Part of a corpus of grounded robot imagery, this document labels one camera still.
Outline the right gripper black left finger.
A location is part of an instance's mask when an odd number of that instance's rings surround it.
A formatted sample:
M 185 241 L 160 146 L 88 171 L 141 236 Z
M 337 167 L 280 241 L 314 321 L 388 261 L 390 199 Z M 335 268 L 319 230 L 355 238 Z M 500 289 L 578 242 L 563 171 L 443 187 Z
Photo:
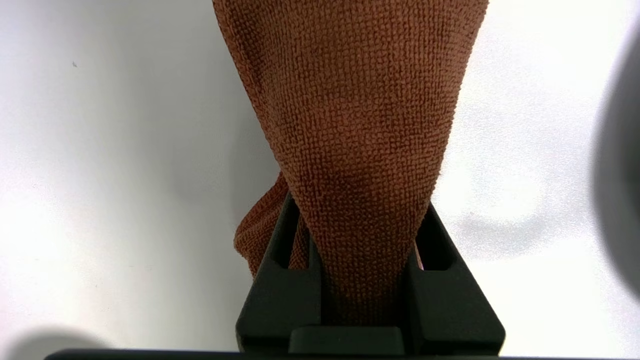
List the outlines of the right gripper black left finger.
M 308 266 L 290 268 L 299 220 L 288 193 L 235 325 L 242 353 L 286 354 L 293 331 L 322 323 L 322 260 L 312 239 Z

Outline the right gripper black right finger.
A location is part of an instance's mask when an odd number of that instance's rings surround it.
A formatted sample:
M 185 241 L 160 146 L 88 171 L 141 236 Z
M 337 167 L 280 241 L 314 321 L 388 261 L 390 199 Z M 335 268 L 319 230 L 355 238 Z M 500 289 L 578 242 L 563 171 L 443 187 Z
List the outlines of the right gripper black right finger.
M 506 331 L 432 204 L 402 275 L 402 332 L 414 356 L 496 356 Z

